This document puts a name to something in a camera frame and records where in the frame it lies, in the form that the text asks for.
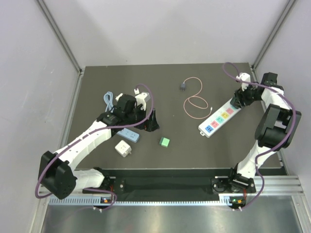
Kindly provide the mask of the dark green cube socket adapter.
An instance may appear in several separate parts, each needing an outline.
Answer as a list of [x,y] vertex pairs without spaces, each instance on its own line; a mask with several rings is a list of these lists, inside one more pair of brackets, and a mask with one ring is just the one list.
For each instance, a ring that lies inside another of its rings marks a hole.
[[232,101],[230,102],[230,104],[231,104],[235,109],[242,109],[241,104],[240,104],[239,101],[232,100]]

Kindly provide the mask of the light green plug adapter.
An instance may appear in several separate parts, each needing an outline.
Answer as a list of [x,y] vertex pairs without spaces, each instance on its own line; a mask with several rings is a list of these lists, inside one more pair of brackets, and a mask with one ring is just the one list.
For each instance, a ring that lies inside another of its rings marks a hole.
[[165,147],[165,148],[168,147],[169,143],[170,143],[170,139],[165,138],[165,137],[161,137],[160,142],[159,142],[160,146]]

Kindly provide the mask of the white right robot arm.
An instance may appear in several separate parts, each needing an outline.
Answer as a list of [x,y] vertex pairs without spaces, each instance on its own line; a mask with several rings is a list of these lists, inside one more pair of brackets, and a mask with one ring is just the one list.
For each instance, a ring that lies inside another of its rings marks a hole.
[[231,170],[227,179],[227,187],[232,192],[249,188],[256,170],[271,155],[290,145],[301,119],[301,113],[294,112],[284,99],[284,89],[277,84],[277,74],[265,73],[261,83],[251,82],[247,73],[240,73],[236,78],[242,84],[235,91],[231,105],[242,109],[255,101],[262,101],[266,111],[256,128],[254,146]]

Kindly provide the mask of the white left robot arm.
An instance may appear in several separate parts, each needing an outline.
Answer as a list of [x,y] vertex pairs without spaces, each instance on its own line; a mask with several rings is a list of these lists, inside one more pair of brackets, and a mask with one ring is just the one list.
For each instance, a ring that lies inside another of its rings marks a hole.
[[76,170],[77,166],[101,143],[109,140],[124,128],[135,127],[153,132],[159,129],[156,112],[148,112],[147,103],[154,103],[151,93],[141,92],[135,96],[119,94],[111,111],[100,114],[81,135],[63,148],[41,156],[38,183],[62,200],[75,190],[95,188],[106,192],[110,180],[99,168]]

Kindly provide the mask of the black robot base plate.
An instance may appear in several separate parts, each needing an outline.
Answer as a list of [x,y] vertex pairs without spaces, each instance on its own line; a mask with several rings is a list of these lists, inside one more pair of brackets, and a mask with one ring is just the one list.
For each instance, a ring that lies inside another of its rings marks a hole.
[[228,178],[232,168],[105,169],[102,190],[112,191],[118,201],[216,200],[218,194],[253,194],[254,180],[247,189],[232,191]]

